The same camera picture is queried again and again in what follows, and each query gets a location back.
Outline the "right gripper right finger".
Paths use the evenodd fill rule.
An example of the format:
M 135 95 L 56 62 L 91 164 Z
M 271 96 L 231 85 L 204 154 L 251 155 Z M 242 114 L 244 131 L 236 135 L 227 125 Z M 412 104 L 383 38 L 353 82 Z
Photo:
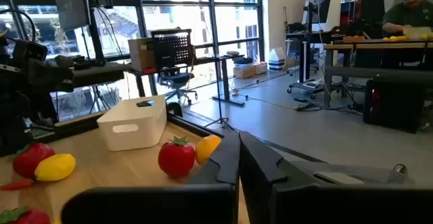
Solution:
M 250 224 L 433 223 L 433 187 L 407 169 L 291 161 L 240 133 L 240 178 Z

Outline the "red strawberry top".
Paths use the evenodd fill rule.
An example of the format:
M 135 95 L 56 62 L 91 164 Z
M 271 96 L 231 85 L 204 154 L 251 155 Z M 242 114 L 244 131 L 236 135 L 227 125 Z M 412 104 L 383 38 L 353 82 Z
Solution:
M 169 177 L 176 179 L 189 174 L 195 162 L 195 150 L 186 136 L 174 136 L 162 145 L 158 165 Z

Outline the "orange-yellow toy mango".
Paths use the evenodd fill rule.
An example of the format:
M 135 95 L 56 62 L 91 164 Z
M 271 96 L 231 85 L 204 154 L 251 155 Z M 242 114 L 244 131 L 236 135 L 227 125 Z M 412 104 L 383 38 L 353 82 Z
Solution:
M 221 142 L 222 139 L 216 135 L 209 135 L 199 140 L 195 148 L 196 162 L 203 165 Z

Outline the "red toy tomato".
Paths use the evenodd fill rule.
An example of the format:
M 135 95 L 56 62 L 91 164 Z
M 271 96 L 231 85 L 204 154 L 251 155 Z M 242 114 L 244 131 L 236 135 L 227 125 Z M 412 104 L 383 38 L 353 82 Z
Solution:
M 19 151 L 14 158 L 13 170 L 21 177 L 33 178 L 38 164 L 54 154 L 54 150 L 47 144 L 32 143 Z
M 49 216 L 28 207 L 4 210 L 0 214 L 0 224 L 50 224 Z

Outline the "yellow toy lemon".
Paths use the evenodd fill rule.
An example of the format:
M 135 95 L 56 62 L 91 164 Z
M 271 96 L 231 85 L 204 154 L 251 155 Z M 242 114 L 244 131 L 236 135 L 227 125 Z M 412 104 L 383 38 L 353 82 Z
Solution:
M 59 181 L 68 177 L 76 166 L 76 159 L 71 154 L 54 154 L 42 161 L 35 169 L 37 181 Z

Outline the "orange toy carrot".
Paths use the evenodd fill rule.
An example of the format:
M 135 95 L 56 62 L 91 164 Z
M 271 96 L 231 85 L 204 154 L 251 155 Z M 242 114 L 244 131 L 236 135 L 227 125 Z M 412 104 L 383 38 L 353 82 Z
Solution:
M 22 179 L 13 183 L 0 186 L 0 191 L 12 191 L 32 187 L 34 181 L 32 179 Z

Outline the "dark grey desk top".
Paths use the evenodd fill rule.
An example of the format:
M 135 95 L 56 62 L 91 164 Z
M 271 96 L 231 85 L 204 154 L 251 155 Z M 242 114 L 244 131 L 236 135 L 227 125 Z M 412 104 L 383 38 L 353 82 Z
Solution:
M 124 79 L 125 72 L 132 71 L 130 64 L 108 62 L 105 66 L 91 66 L 84 70 L 72 69 L 72 78 L 64 79 L 60 85 L 63 87 L 88 87 L 98 84 L 114 83 Z

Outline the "black computer monitor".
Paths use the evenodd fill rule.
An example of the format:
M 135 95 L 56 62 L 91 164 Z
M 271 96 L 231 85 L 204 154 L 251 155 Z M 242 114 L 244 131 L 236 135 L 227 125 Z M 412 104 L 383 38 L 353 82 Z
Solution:
M 60 26 L 74 30 L 91 24 L 88 0 L 55 0 Z

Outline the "cardboard box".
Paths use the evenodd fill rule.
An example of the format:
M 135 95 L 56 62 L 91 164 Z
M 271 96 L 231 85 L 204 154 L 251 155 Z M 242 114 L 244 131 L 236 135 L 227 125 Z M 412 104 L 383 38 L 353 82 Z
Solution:
M 137 72 L 151 74 L 156 72 L 156 56 L 152 38 L 128 40 L 132 67 Z

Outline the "black computer tower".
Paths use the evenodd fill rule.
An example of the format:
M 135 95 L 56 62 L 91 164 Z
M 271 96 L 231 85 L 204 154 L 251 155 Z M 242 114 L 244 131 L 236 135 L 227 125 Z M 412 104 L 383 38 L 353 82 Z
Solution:
M 371 79 L 365 86 L 363 122 L 416 133 L 424 115 L 426 87 Z

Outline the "black office chair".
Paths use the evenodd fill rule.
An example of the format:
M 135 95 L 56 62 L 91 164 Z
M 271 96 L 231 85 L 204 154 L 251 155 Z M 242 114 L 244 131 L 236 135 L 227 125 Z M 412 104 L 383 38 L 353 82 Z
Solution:
M 166 100 L 173 97 L 187 101 L 192 105 L 188 94 L 196 91 L 189 88 L 189 82 L 194 78 L 193 66 L 196 59 L 196 49 L 191 44 L 191 29 L 162 29 L 151 32 L 154 55 L 156 60 L 157 83 L 172 89 L 165 95 Z

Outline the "black rolling monitor cart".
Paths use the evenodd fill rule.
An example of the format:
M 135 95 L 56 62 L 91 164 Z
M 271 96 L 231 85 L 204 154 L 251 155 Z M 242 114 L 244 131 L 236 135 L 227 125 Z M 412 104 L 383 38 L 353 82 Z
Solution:
M 324 91 L 323 85 L 318 83 L 315 88 L 308 87 L 306 84 L 310 79 L 311 71 L 311 37 L 313 36 L 312 24 L 313 13 L 317 12 L 317 7 L 314 6 L 311 0 L 307 1 L 304 11 L 307 11 L 307 29 L 305 32 L 287 32 L 285 34 L 286 40 L 290 41 L 298 39 L 300 41 L 300 54 L 299 54 L 299 70 L 298 82 L 293 82 L 289 85 L 287 92 L 291 93 L 292 89 L 302 89 L 308 91 L 312 100 L 316 99 L 316 94 Z

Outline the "woven storage basket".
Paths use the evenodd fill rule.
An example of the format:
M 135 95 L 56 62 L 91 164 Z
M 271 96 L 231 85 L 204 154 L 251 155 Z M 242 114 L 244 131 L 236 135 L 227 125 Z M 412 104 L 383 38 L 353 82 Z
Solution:
M 268 70 L 268 64 L 266 62 L 257 62 L 253 64 L 255 75 L 263 74 Z
M 233 67 L 233 75 L 237 79 L 247 79 L 253 77 L 256 73 L 256 68 L 253 64 L 236 64 Z

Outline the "white striped box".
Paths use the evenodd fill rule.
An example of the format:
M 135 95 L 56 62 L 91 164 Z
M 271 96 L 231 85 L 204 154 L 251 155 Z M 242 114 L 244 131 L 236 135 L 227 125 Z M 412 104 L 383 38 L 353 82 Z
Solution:
M 277 47 L 269 52 L 269 70 L 281 71 L 286 64 L 286 54 L 282 47 Z

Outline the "person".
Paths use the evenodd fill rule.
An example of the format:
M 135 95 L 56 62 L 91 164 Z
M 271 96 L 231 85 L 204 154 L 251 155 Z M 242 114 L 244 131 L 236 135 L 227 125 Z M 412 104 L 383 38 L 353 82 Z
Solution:
M 433 27 L 433 2 L 428 0 L 401 0 L 393 5 L 382 21 L 385 37 L 403 35 L 416 27 Z

